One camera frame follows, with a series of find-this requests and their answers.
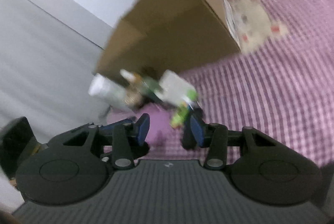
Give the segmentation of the white plastic bottle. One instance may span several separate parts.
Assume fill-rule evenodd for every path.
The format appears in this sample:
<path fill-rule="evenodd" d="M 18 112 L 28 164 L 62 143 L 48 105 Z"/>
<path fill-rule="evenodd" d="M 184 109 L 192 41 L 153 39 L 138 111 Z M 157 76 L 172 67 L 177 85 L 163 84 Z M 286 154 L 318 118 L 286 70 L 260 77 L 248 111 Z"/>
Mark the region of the white plastic bottle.
<path fill-rule="evenodd" d="M 93 77 L 91 85 L 88 89 L 88 94 L 92 97 L 105 101 L 112 108 L 121 111 L 130 110 L 125 103 L 126 89 L 100 74 L 96 74 Z"/>

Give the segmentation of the green dropper bottle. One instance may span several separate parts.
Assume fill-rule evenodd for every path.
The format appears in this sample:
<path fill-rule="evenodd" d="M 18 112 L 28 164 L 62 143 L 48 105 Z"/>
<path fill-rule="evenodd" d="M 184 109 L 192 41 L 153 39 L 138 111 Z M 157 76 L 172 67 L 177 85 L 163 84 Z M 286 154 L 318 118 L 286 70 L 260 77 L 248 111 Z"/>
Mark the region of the green dropper bottle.
<path fill-rule="evenodd" d="M 129 72 L 125 69 L 121 69 L 119 73 L 129 83 L 126 92 L 138 91 L 143 96 L 143 101 L 145 99 L 150 99 L 153 102 L 160 101 L 157 96 L 157 93 L 161 90 L 158 81 L 148 76 L 141 76 L 136 72 Z"/>

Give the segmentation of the gold ribbed jar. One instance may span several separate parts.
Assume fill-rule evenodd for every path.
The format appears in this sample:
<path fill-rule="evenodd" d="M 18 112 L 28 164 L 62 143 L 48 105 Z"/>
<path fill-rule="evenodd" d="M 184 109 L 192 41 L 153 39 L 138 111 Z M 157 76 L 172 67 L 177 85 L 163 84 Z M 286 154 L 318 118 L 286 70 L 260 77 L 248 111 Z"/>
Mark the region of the gold ribbed jar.
<path fill-rule="evenodd" d="M 138 91 L 127 91 L 124 102 L 130 109 L 138 109 L 143 103 L 143 96 Z"/>

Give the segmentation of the white power adapter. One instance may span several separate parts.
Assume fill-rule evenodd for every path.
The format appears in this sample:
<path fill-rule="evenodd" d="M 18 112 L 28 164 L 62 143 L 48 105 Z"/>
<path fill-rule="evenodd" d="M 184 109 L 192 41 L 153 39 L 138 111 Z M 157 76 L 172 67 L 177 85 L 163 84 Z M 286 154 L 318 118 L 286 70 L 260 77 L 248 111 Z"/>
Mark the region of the white power adapter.
<path fill-rule="evenodd" d="M 166 70 L 158 82 L 161 87 L 158 98 L 173 106 L 180 106 L 186 98 L 196 99 L 195 87 L 175 72 Z"/>

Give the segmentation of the brown cardboard box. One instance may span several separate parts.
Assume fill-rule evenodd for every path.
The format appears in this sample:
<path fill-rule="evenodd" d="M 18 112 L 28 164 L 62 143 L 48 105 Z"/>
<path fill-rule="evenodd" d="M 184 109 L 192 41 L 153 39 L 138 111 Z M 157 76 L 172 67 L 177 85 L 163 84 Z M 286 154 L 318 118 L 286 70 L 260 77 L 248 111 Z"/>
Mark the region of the brown cardboard box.
<path fill-rule="evenodd" d="M 117 23 L 96 72 L 184 72 L 240 52 L 229 0 L 138 0 Z"/>

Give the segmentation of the purple checkered tablecloth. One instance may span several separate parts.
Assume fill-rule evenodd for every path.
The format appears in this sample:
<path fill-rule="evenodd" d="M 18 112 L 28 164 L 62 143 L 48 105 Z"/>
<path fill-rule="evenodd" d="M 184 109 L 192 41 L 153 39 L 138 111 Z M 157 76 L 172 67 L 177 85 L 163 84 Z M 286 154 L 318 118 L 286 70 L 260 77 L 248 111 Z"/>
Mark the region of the purple checkered tablecloth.
<path fill-rule="evenodd" d="M 207 122 L 333 161 L 333 0 L 229 0 L 240 52 L 180 72 Z"/>

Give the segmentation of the green toy figure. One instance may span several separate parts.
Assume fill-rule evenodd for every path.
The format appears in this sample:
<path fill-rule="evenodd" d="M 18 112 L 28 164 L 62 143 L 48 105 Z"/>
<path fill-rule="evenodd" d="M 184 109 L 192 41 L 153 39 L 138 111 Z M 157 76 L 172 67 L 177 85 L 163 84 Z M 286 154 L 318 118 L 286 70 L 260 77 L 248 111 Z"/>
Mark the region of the green toy figure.
<path fill-rule="evenodd" d="M 170 126 L 173 129 L 180 128 L 184 125 L 190 111 L 199 106 L 197 99 L 197 91 L 193 89 L 188 90 L 186 95 L 182 97 L 181 103 L 178 105 L 170 120 Z"/>

